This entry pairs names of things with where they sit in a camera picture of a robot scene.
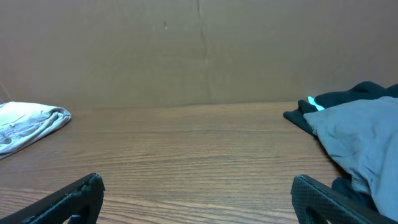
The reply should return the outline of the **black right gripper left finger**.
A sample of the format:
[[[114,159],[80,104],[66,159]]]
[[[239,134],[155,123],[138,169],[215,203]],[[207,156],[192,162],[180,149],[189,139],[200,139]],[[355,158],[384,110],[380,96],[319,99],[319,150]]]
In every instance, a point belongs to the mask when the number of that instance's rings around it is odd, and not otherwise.
[[[103,204],[104,183],[88,174],[18,212],[1,219],[4,224],[95,224]]]

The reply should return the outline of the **beige shorts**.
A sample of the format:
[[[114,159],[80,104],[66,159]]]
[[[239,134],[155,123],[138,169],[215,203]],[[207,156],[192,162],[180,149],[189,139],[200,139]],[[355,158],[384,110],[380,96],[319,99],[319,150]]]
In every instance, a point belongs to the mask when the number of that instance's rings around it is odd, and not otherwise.
[[[72,118],[65,108],[38,103],[1,105],[1,159],[9,157],[54,131]]]

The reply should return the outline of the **black garment in pile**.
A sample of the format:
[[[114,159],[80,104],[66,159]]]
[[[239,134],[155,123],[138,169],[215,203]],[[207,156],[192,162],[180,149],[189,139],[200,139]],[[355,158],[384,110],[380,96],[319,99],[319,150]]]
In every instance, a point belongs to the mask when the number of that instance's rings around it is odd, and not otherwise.
[[[324,93],[314,97],[317,104],[324,108],[330,108],[343,103],[348,103],[355,100],[375,100],[383,96],[397,97],[397,85],[392,85],[389,88],[384,88],[373,82],[361,82],[353,88],[346,91],[335,91]],[[312,106],[308,100],[299,100],[298,108],[294,111],[286,111],[283,117],[306,133],[313,135],[313,129],[306,122],[304,118],[305,113],[312,113],[318,111],[316,107]],[[358,192],[352,186],[353,178],[349,174],[345,174],[342,178],[335,179],[332,183],[332,189],[350,198],[351,200],[377,211],[373,199],[369,194]]]

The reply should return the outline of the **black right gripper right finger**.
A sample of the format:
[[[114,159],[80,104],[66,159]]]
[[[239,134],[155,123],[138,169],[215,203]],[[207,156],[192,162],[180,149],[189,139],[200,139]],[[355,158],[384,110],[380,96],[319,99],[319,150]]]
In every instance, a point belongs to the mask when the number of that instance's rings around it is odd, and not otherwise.
[[[290,193],[300,224],[397,224],[307,175],[294,178]]]

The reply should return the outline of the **light blue garment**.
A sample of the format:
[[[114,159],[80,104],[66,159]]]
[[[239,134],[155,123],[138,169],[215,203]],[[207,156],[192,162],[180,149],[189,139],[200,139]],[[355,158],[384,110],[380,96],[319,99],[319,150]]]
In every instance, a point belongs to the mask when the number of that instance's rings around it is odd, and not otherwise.
[[[323,106],[317,104],[317,102],[315,101],[314,97],[308,96],[308,97],[307,97],[307,100],[308,100],[308,102],[309,102],[312,106],[316,107],[316,109],[317,109],[318,111],[321,111],[321,110],[324,110],[324,109],[325,109]]]

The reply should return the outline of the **grey garment on pile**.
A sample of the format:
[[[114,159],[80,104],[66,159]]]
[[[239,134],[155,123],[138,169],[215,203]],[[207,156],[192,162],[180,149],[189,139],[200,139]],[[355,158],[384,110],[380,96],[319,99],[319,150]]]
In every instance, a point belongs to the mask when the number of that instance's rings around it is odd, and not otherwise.
[[[378,212],[397,220],[397,98],[356,100],[304,116],[328,155]]]

